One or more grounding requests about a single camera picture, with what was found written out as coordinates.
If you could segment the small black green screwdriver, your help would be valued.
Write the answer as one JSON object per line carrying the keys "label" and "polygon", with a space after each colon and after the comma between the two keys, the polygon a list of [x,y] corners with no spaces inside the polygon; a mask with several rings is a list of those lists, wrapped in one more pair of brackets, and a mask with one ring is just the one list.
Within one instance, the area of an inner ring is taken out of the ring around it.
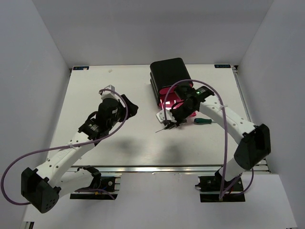
{"label": "small black green screwdriver", "polygon": [[180,128],[182,126],[183,125],[171,125],[171,126],[168,125],[168,126],[164,127],[163,129],[156,131],[155,133],[158,133],[163,130],[171,130],[171,129],[175,129],[175,128]]}

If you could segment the large green handled screwdriver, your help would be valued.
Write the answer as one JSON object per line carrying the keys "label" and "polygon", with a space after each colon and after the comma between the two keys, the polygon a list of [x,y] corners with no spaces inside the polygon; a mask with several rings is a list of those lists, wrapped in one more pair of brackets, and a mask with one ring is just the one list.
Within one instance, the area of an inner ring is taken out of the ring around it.
{"label": "large green handled screwdriver", "polygon": [[197,125],[210,125],[214,123],[212,119],[205,119],[205,118],[195,118],[193,122]]}

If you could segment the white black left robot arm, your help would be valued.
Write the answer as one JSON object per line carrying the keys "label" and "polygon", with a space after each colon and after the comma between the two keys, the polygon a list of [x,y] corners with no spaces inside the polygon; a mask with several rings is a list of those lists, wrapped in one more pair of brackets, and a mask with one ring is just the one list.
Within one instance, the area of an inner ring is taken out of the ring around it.
{"label": "white black left robot arm", "polygon": [[102,97],[98,110],[92,112],[73,136],[66,149],[35,169],[26,168],[21,174],[21,194],[40,213],[50,211],[58,200],[77,189],[96,190],[101,184],[101,173],[92,166],[77,169],[72,176],[63,178],[65,172],[84,154],[96,147],[109,135],[117,123],[137,114],[138,106],[124,94],[110,93]]}

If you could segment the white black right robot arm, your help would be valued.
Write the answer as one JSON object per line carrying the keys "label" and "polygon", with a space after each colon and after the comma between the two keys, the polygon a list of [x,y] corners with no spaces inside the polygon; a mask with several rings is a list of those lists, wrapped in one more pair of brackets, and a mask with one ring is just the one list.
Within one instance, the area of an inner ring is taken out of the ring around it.
{"label": "white black right robot arm", "polygon": [[215,184],[220,190],[227,190],[233,179],[246,170],[252,169],[271,153],[270,130],[265,124],[256,125],[243,119],[232,109],[220,103],[215,93],[202,86],[194,89],[187,85],[179,85],[174,89],[183,104],[171,110],[172,117],[180,123],[194,111],[198,111],[224,128],[235,140],[238,147],[232,159],[216,172]]}

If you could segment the black drawer cabinet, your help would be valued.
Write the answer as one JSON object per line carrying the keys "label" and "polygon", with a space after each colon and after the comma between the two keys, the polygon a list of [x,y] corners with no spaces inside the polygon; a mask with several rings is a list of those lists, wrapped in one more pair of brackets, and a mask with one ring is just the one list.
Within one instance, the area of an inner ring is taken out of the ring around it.
{"label": "black drawer cabinet", "polygon": [[155,61],[150,64],[150,83],[156,102],[160,89],[172,86],[177,81],[190,79],[182,58]]}

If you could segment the blue label sticker left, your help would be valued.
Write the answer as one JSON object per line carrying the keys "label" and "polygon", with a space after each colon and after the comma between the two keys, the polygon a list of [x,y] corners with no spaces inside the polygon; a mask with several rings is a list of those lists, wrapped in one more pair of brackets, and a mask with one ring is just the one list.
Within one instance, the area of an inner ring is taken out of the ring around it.
{"label": "blue label sticker left", "polygon": [[73,71],[86,71],[89,69],[89,66],[74,66]]}

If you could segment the blue label sticker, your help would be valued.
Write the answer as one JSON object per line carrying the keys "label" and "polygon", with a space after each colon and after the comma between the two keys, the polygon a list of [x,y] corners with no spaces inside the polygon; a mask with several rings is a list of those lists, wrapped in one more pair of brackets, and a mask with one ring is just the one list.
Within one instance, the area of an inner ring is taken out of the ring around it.
{"label": "blue label sticker", "polygon": [[231,68],[230,64],[215,64],[215,68]]}
{"label": "blue label sticker", "polygon": [[86,71],[89,69],[89,66],[74,66],[73,71]]}

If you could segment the blue label sticker right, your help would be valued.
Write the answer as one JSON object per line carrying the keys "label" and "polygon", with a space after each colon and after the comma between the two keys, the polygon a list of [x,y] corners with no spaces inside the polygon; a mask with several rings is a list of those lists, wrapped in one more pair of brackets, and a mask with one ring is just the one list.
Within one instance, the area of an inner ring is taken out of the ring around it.
{"label": "blue label sticker right", "polygon": [[215,68],[231,68],[230,64],[215,64]]}

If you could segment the aluminium front rail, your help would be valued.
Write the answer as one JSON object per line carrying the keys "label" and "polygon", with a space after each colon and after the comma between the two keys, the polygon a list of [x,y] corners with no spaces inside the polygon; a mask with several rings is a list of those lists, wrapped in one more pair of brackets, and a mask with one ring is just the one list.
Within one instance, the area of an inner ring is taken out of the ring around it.
{"label": "aluminium front rail", "polygon": [[214,173],[220,169],[215,166],[93,166],[102,173]]}

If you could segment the aluminium rail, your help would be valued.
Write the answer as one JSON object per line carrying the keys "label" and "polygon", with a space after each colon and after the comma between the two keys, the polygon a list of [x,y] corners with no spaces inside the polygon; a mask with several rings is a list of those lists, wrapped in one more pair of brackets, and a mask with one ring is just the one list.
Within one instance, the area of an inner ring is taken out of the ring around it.
{"label": "aluminium rail", "polygon": [[93,166],[102,173],[214,173],[220,169],[215,166]]}
{"label": "aluminium rail", "polygon": [[246,100],[245,100],[245,97],[244,97],[244,93],[242,91],[241,84],[240,84],[240,81],[239,81],[238,65],[233,65],[232,66],[232,71],[233,71],[233,74],[234,74],[234,78],[235,78],[235,81],[236,81],[236,85],[237,85],[237,88],[238,88],[238,91],[239,91],[244,109],[245,109],[247,120],[252,121],[252,118],[251,118],[251,115],[249,113],[249,109],[248,109],[248,106],[247,106],[247,103],[246,103]]}

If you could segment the aluminium right side rail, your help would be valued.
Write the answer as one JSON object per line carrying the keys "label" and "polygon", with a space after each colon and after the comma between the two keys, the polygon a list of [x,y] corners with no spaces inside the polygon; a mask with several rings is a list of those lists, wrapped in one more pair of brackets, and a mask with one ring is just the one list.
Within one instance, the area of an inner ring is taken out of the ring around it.
{"label": "aluminium right side rail", "polygon": [[237,88],[238,88],[238,91],[239,91],[244,109],[245,109],[247,120],[252,121],[252,118],[251,118],[251,115],[249,113],[249,109],[248,109],[248,106],[247,106],[247,103],[246,103],[246,100],[245,100],[245,97],[244,97],[244,93],[242,91],[241,84],[240,84],[240,81],[239,81],[238,65],[233,65],[232,66],[232,71],[233,71],[233,74],[234,74],[234,78],[235,78],[235,81],[236,81],[236,85],[237,85]]}

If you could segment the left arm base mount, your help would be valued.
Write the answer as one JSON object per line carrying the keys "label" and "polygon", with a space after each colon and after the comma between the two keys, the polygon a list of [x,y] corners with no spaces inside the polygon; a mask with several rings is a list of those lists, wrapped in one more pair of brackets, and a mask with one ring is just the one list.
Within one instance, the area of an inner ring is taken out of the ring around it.
{"label": "left arm base mount", "polygon": [[121,177],[103,175],[88,187],[70,194],[70,199],[77,200],[115,200],[120,190]]}

